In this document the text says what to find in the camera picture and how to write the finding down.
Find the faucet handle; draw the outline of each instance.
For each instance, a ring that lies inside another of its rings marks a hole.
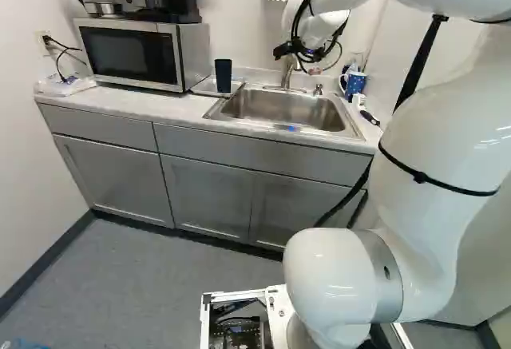
[[[312,94],[313,94],[313,96],[323,95],[323,84],[321,84],[321,83],[316,84],[316,89],[314,90],[314,92]]]

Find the faucet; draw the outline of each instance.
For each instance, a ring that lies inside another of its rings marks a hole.
[[[296,67],[295,56],[293,54],[287,55],[283,59],[282,81],[280,82],[280,88],[290,89],[291,75],[295,67]]]
[[[323,84],[316,84],[316,89],[312,93],[312,96],[322,96],[323,95]]]
[[[307,93],[305,89],[301,88],[291,88],[291,74],[296,67],[295,56],[290,54],[285,56],[283,59],[283,68],[282,68],[282,80],[280,81],[280,86],[276,85],[264,85],[263,89],[273,89],[276,91],[284,91],[287,93]]]

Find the floor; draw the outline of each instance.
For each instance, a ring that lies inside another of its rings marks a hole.
[[[197,349],[203,292],[282,282],[278,262],[97,220],[0,323],[0,344]]]

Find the stainless steel sink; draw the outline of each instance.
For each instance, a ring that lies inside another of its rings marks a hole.
[[[204,115],[255,127],[362,138],[342,103],[328,97],[245,87]]]

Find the electrical outlet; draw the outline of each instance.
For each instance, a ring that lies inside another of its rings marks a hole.
[[[52,46],[48,46],[47,44],[45,44],[45,41],[42,38],[45,35],[51,36],[51,33],[49,31],[45,31],[45,30],[36,31],[36,33],[35,33],[35,37],[39,44],[39,52],[41,52],[42,56],[49,56]]]

